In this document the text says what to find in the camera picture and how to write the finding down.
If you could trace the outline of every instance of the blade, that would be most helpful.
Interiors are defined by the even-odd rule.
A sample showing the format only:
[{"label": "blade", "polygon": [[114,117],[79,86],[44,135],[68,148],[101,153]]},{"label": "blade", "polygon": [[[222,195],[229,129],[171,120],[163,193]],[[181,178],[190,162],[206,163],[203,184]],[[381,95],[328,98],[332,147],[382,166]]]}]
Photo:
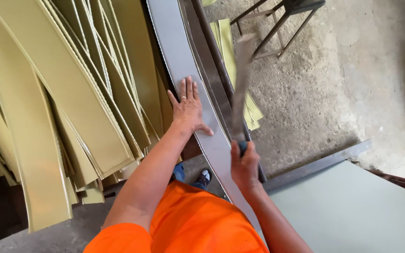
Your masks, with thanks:
[{"label": "blade", "polygon": [[244,141],[245,96],[249,86],[252,61],[253,34],[246,34],[237,41],[237,83],[232,106],[232,139]]}]

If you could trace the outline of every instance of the sneaker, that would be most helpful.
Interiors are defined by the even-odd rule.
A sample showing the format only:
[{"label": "sneaker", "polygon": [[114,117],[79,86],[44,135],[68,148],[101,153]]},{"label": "sneaker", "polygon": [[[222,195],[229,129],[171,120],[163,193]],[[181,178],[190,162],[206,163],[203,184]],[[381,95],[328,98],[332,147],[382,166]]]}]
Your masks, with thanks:
[{"label": "sneaker", "polygon": [[204,187],[207,187],[211,180],[212,172],[208,168],[204,168],[201,171],[201,174],[198,176],[196,182],[202,184]]}]

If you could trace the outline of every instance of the stack of yellow panels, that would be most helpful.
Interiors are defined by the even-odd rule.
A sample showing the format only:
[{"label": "stack of yellow panels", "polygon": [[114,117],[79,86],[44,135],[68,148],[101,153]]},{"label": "stack of yellow panels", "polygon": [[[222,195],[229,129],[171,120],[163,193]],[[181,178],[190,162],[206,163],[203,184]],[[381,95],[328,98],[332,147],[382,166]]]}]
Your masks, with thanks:
[{"label": "stack of yellow panels", "polygon": [[[231,80],[232,86],[235,89],[237,66],[235,65],[229,19],[221,19],[217,22],[212,22],[210,23],[210,27],[223,61],[225,62],[229,79]],[[245,120],[248,128],[250,130],[258,129],[260,127],[258,120],[261,118],[263,118],[263,114],[257,107],[256,103],[254,103],[251,95],[248,92],[245,98]]]},{"label": "stack of yellow panels", "polygon": [[132,174],[172,121],[162,81],[139,0],[0,0],[0,176],[30,231]]}]

